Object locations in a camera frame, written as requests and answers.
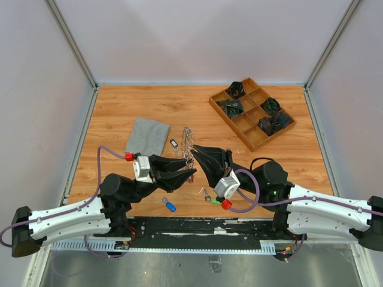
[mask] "gray cloth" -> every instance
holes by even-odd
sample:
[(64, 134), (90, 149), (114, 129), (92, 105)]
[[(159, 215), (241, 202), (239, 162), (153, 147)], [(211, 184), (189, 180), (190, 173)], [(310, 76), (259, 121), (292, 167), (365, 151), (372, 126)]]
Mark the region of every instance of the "gray cloth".
[(137, 118), (125, 152), (140, 152), (142, 155), (161, 155), (170, 125), (159, 121)]

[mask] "red connector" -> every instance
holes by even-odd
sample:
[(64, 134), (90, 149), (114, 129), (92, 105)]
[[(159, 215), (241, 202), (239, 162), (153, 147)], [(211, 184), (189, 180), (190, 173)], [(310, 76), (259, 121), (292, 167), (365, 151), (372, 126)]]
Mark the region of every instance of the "red connector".
[(125, 154), (125, 159), (126, 159), (126, 161), (134, 161), (133, 154), (131, 152), (127, 152)]
[(228, 199), (225, 199), (222, 203), (221, 203), (221, 206), (224, 210), (228, 210), (231, 206), (233, 205), (233, 203), (228, 200)]

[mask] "black fabric item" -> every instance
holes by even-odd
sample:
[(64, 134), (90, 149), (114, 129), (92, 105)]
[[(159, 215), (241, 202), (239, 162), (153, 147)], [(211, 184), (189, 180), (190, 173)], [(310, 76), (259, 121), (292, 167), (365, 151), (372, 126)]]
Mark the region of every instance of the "black fabric item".
[(267, 112), (268, 115), (273, 115), (281, 109), (278, 101), (272, 97), (265, 100), (265, 102), (261, 104), (261, 107), (265, 110), (265, 112)]
[(281, 129), (284, 129), (288, 126), (291, 121), (291, 118), (284, 112), (279, 112), (278, 121), (281, 123)]
[(286, 128), (290, 123), (291, 118), (283, 113), (277, 112), (269, 118), (261, 118), (258, 122), (258, 126), (264, 131), (265, 134), (271, 136), (272, 134)]
[(273, 134), (273, 128), (268, 118), (261, 118), (258, 122), (258, 126), (264, 131), (265, 134), (271, 136)]
[(226, 90), (226, 93), (234, 99), (239, 99), (245, 96), (244, 85), (241, 82), (232, 82), (230, 87)]
[(224, 112), (229, 118), (235, 118), (244, 113), (244, 107), (239, 100), (222, 100), (216, 103), (224, 107)]

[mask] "wooden tray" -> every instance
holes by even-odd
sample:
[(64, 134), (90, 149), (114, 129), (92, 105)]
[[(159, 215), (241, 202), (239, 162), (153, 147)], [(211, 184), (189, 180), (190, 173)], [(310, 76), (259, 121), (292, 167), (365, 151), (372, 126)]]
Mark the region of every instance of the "wooden tray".
[(230, 119), (225, 112), (223, 107), (218, 106), (217, 101), (232, 99), (225, 91), (221, 91), (209, 98), (210, 105), (217, 111), (218, 115), (229, 125), (229, 127), (235, 132), (235, 134), (244, 142), (244, 144), (250, 149), (255, 151), (264, 144), (272, 141), (288, 130), (292, 129), (296, 121), (295, 119), (281, 107), (281, 111), (287, 114), (291, 121), (288, 126), (271, 136), (267, 136), (263, 130), (257, 125), (259, 119), (263, 117), (270, 117), (260, 106), (270, 97), (257, 83), (247, 78), (242, 81), (244, 86), (245, 96), (239, 98), (244, 107), (244, 113), (236, 118)]

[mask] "green object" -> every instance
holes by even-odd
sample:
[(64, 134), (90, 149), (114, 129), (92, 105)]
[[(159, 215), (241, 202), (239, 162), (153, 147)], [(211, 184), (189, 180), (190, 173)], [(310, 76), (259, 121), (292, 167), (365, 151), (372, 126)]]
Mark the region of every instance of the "green object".
[(213, 203), (213, 204), (221, 204), (218, 200), (216, 200), (216, 199), (212, 199), (212, 200), (210, 200), (210, 202), (211, 203)]

